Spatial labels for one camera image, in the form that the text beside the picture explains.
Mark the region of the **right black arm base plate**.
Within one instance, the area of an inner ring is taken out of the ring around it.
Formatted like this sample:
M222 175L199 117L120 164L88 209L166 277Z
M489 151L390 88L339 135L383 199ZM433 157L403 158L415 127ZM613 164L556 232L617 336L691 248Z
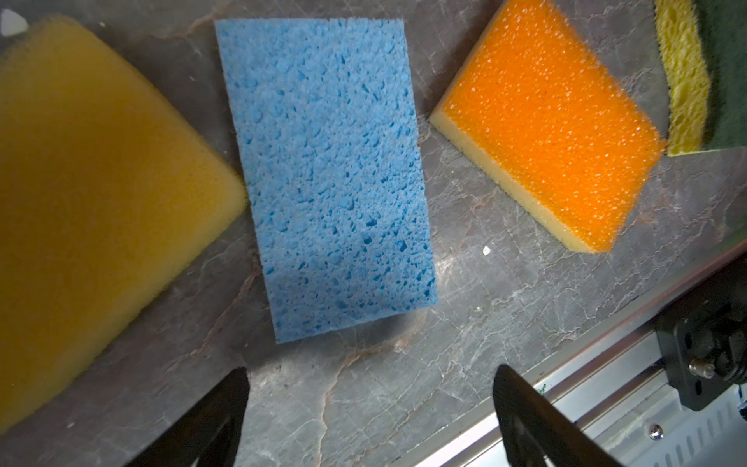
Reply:
M668 383L681 404L701 411L746 383L746 256L741 255L667 305L657 337Z

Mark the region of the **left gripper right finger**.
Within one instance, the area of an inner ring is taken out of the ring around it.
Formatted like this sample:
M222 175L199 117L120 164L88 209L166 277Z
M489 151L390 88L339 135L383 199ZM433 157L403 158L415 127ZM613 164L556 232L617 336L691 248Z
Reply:
M508 365L497 368L492 400L509 465L620 464Z

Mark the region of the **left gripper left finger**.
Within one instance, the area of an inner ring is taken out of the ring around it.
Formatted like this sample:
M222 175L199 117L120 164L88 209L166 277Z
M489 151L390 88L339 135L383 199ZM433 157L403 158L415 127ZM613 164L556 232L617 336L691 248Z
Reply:
M247 370L229 372L130 466L233 466L250 394Z

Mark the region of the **blue sponge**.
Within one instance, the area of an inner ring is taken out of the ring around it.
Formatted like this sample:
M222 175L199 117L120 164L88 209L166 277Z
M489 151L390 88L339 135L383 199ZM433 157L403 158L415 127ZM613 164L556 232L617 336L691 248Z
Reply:
M435 305L400 19L215 25L275 339Z

